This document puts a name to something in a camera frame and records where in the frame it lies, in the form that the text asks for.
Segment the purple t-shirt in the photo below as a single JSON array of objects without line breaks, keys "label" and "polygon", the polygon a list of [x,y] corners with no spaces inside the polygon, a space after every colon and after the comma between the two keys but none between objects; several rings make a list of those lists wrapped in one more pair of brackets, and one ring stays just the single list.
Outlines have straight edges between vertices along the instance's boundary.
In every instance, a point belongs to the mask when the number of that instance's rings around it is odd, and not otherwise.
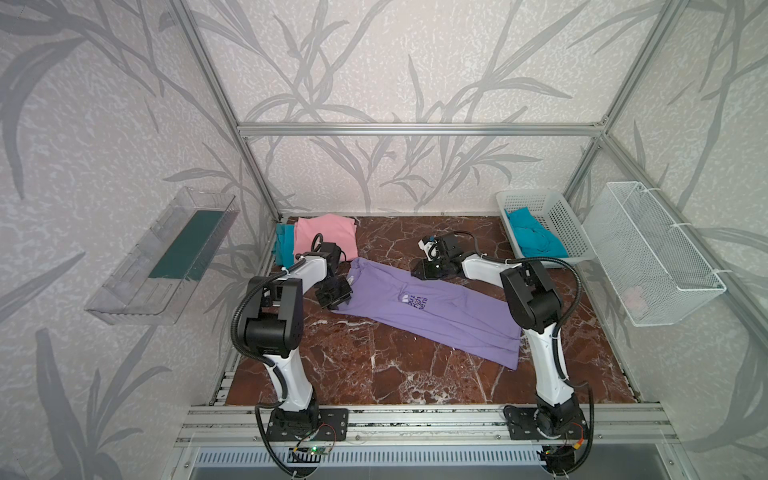
[{"label": "purple t-shirt", "polygon": [[366,316],[517,369],[520,326],[506,302],[364,258],[352,261],[347,280],[352,298],[338,313]]}]

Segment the teal folded cloth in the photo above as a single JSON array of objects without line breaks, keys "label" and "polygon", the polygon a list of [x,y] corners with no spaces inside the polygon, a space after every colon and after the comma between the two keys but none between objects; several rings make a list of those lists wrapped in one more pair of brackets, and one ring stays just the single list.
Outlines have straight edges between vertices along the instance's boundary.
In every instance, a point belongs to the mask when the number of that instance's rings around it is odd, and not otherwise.
[{"label": "teal folded cloth", "polygon": [[293,225],[277,224],[277,238],[272,253],[277,266],[293,266]]},{"label": "teal folded cloth", "polygon": [[507,218],[524,257],[568,258],[560,239],[533,218],[528,207],[508,213]]}]

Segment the logo on shirt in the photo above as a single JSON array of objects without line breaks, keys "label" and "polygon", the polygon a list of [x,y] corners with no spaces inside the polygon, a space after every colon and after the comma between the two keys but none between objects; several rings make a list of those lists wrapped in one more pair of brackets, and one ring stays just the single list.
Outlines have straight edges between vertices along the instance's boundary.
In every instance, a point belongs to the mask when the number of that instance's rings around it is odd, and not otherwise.
[{"label": "logo on shirt", "polygon": [[427,306],[427,299],[424,296],[406,294],[402,296],[402,302],[408,303],[413,308],[417,308],[419,310],[424,310],[424,307]]}]

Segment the brown marble surface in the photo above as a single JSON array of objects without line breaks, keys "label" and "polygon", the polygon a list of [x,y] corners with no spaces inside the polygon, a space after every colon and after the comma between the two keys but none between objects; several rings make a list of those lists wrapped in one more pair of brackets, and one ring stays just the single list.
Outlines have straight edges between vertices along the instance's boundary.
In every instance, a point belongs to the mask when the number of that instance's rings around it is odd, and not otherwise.
[{"label": "brown marble surface", "polygon": [[[473,232],[483,253],[513,257],[498,217],[360,217],[359,255],[409,270],[413,259],[423,256],[418,247],[422,237],[451,230]],[[466,242],[470,248],[471,240]],[[549,272],[567,307],[573,300],[574,280],[564,270]],[[487,283],[452,282],[503,300],[501,289]],[[536,375],[525,339],[518,368],[510,370],[367,318],[322,310],[312,290],[305,296],[304,313],[300,353],[321,404],[535,402]],[[635,402],[586,295],[563,327],[562,337],[569,376],[588,380],[596,402]],[[579,396],[586,402],[584,392]],[[245,359],[237,369],[227,404],[253,405],[274,399],[264,367]]]}]

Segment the wallpaper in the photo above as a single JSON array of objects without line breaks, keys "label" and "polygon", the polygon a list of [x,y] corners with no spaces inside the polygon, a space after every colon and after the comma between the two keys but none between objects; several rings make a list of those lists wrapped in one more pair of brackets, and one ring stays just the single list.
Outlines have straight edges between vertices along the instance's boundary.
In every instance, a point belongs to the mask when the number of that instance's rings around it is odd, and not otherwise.
[{"label": "wallpaper", "polygon": [[[664,2],[189,3],[241,122],[591,122]],[[292,214],[487,213],[499,190],[563,190],[588,141],[251,140]]]},{"label": "wallpaper", "polygon": [[[563,191],[587,142],[587,137],[275,137],[253,142],[251,150],[285,214],[497,214],[500,190]],[[445,157],[451,160],[442,161]]]},{"label": "wallpaper", "polygon": [[[599,153],[571,202],[574,211],[584,219],[606,182],[624,180],[612,158]],[[768,354],[723,299],[676,325],[635,327],[599,262],[579,267],[632,386],[644,401],[664,405],[700,478],[763,478]]]},{"label": "wallpaper", "polygon": [[[165,2],[0,2],[0,478],[159,476],[272,227]],[[173,326],[84,305],[182,186],[240,214]]]},{"label": "wallpaper", "polygon": [[768,309],[768,2],[687,8],[611,134]]},{"label": "wallpaper", "polygon": [[190,6],[241,121],[503,121],[527,105],[518,121],[589,122],[607,110],[662,3]]}]

